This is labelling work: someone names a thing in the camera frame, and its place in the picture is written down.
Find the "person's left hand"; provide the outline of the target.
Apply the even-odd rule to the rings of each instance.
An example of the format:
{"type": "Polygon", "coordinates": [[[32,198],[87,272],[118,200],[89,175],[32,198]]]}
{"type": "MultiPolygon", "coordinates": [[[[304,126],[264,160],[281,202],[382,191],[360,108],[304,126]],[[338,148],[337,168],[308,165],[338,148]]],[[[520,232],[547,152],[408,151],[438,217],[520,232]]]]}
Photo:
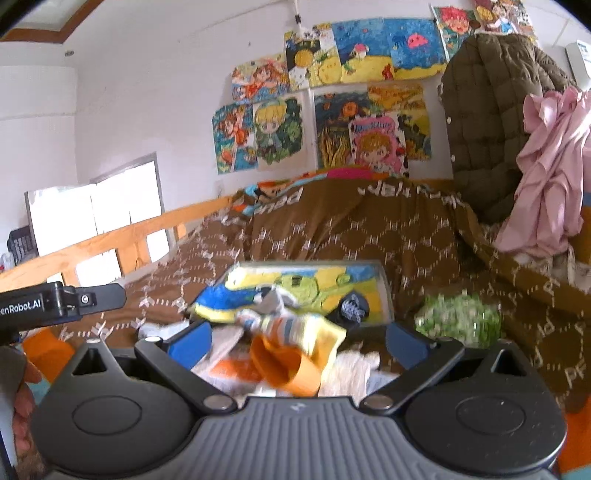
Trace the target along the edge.
{"type": "Polygon", "coordinates": [[[45,466],[31,433],[36,408],[30,384],[39,370],[19,349],[1,347],[1,478],[42,479],[45,466]]]}

